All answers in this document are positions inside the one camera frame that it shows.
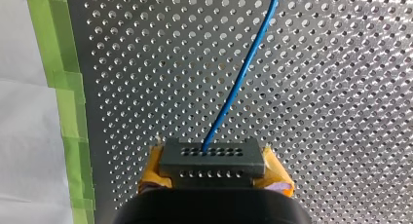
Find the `blue cable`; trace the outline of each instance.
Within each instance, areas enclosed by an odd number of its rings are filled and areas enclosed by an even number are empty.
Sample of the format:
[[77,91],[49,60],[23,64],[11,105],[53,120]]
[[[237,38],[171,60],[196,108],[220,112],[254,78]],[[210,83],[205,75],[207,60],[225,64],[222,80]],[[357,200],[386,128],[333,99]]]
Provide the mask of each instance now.
[[237,79],[235,80],[235,84],[233,88],[231,89],[224,106],[222,106],[221,110],[219,111],[218,116],[215,119],[215,122],[213,122],[212,127],[210,128],[209,132],[206,135],[206,138],[204,139],[204,143],[202,146],[202,151],[205,152],[207,148],[209,147],[210,143],[212,142],[213,136],[215,135],[215,131],[221,126],[222,121],[224,121],[225,116],[227,115],[231,104],[234,102],[235,97],[237,96],[237,92],[241,87],[241,84],[243,83],[244,77],[246,75],[246,71],[249,68],[249,65],[251,64],[252,59],[254,58],[259,44],[262,41],[262,38],[264,37],[265,33],[267,32],[268,25],[270,24],[270,20],[273,18],[274,13],[277,8],[277,3],[279,0],[271,0],[270,6],[268,7],[267,14],[264,18],[264,21],[261,24],[261,27],[259,28],[257,35],[255,37],[254,42],[252,43],[251,48],[248,51],[248,54],[245,57],[245,61],[243,64],[243,67],[241,67],[240,73],[237,76]]

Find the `metal surface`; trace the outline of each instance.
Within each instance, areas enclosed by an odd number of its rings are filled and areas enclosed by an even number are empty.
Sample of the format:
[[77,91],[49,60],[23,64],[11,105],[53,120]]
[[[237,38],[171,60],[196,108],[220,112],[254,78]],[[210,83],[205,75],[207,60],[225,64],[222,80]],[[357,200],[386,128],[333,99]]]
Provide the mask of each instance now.
[[[200,142],[269,0],[68,0],[105,223],[155,136]],[[280,0],[216,140],[271,145],[319,223],[411,223],[413,0]]]
[[173,187],[252,187],[252,178],[264,176],[264,159],[258,141],[212,143],[207,152],[201,143],[168,138],[159,162],[161,176]]

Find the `hole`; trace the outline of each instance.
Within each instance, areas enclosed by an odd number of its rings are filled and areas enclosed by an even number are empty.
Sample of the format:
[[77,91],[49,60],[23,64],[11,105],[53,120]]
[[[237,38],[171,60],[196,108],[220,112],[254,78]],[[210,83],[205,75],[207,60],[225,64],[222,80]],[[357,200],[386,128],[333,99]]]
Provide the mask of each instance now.
[[237,24],[241,24],[241,23],[243,23],[244,22],[244,18],[238,18],[237,19]]
[[194,22],[197,20],[197,17],[195,17],[194,15],[189,16],[189,21],[190,22]]
[[240,2],[238,2],[238,6],[239,7],[245,6],[245,0],[240,0]]
[[180,0],[172,0],[172,3],[173,3],[173,4],[179,4],[179,3],[180,3]]
[[255,2],[255,8],[259,8],[259,7],[261,7],[261,6],[262,6],[261,0],[257,0],[257,1]]
[[229,0],[222,0],[222,6],[223,7],[226,7],[226,6],[228,6],[230,4],[230,1]]
[[172,16],[172,19],[173,19],[173,21],[178,21],[178,20],[180,20],[180,15],[175,14],[175,15]]
[[197,4],[197,0],[189,0],[189,5],[195,5]]
[[186,177],[187,174],[188,174],[188,173],[187,173],[185,170],[181,170],[181,171],[179,172],[179,176],[180,176],[180,177]]
[[226,23],[227,21],[228,21],[228,18],[227,18],[227,17],[221,18],[221,23]]
[[213,1],[212,0],[206,0],[206,5],[207,6],[210,6],[210,5],[212,5],[213,4]]
[[211,16],[206,16],[206,23],[212,22],[212,17]]

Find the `black object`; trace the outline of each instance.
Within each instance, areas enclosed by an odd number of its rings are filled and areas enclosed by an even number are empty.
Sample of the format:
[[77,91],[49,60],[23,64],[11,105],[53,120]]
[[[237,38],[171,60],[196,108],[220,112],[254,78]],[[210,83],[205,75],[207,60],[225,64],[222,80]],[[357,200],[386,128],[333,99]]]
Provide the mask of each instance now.
[[170,177],[174,188],[252,187],[252,178],[264,176],[265,165],[258,141],[212,143],[206,152],[201,143],[168,138],[159,172]]
[[310,224],[291,198],[264,189],[158,189],[137,195],[115,224]]

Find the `perforated metal sheet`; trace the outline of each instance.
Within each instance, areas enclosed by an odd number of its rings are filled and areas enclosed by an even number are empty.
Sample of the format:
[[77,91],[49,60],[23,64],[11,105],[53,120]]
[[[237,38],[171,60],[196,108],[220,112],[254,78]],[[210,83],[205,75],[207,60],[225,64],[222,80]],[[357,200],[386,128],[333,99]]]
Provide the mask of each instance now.
[[[136,191],[155,136],[199,142],[269,0],[68,0],[96,223]],[[280,0],[216,135],[271,145],[319,223],[412,223],[413,0]]]

